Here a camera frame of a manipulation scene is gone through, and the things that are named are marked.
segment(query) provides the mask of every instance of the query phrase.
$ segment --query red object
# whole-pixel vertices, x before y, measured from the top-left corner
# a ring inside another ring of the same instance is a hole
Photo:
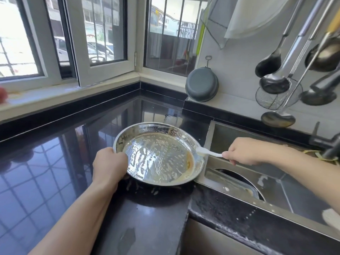
[[[0,104],[4,103],[7,98],[7,91],[4,88],[0,87]]]

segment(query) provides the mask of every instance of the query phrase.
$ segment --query faucet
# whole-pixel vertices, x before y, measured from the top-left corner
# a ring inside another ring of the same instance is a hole
[[[333,159],[340,152],[340,133],[334,135],[331,139],[319,137],[317,136],[319,125],[320,122],[315,124],[312,136],[309,139],[309,144],[326,149],[321,153],[321,156],[324,159]]]

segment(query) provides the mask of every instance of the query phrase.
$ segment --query white brush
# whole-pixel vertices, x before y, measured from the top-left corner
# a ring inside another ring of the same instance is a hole
[[[215,157],[222,157],[222,154],[218,154],[218,153],[215,153],[215,152],[212,152],[206,148],[203,148],[203,147],[196,147],[196,152],[199,153],[199,154],[203,154],[203,155],[211,155],[211,156],[215,156]]]

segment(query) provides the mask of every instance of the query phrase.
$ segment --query metal plate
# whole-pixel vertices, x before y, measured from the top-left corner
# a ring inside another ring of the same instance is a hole
[[[129,157],[128,174],[154,185],[180,185],[195,179],[205,165],[200,144],[185,131],[165,123],[143,122],[121,131],[115,152]]]

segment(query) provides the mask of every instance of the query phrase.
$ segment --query stainless steel sink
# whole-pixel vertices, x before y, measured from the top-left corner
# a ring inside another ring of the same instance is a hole
[[[237,137],[251,137],[286,144],[245,130],[211,121],[204,147],[217,153],[228,150]],[[231,191],[222,180],[220,172],[235,177],[257,189],[259,199],[242,191]],[[197,182],[217,191],[233,196],[270,213],[282,216],[305,227],[340,240],[340,235],[327,226],[322,211],[329,205],[285,172],[270,164],[258,166],[236,166],[222,158],[207,157],[206,168],[196,179]]]

